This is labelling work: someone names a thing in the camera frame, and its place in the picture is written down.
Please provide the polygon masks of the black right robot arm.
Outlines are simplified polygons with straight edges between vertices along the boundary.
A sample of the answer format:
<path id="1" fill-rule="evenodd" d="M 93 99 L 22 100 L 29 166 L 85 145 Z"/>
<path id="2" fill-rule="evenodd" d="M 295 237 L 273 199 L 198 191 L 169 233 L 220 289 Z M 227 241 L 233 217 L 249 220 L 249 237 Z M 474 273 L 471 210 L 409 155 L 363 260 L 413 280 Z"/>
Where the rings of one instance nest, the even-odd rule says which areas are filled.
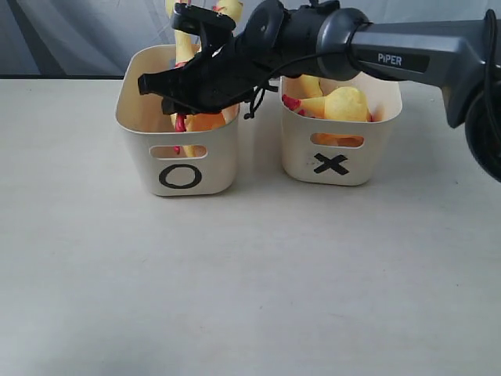
<path id="1" fill-rule="evenodd" d="M 165 114 L 215 114 L 245 102 L 252 118 L 273 78 L 309 74 L 347 81 L 359 73 L 442 91 L 450 127 L 463 126 L 470 152 L 500 177 L 500 21 L 372 23 L 337 1 L 286 9 L 263 1 L 240 34 L 229 16 L 178 3 L 171 25 L 200 37 L 184 66 L 142 74 L 139 93 L 161 97 Z"/>

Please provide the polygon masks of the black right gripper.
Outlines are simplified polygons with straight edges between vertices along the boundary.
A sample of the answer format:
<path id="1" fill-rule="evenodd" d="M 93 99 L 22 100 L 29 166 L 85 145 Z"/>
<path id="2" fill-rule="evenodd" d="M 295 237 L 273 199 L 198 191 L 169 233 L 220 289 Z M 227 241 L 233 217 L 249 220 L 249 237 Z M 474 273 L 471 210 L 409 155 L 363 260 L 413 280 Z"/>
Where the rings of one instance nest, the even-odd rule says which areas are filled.
<path id="1" fill-rule="evenodd" d="M 200 52 L 182 67 L 142 74 L 139 94 L 160 96 L 165 115 L 216 114 L 249 100 L 272 71 L 250 53 L 241 38 L 233 38 L 214 55 Z"/>

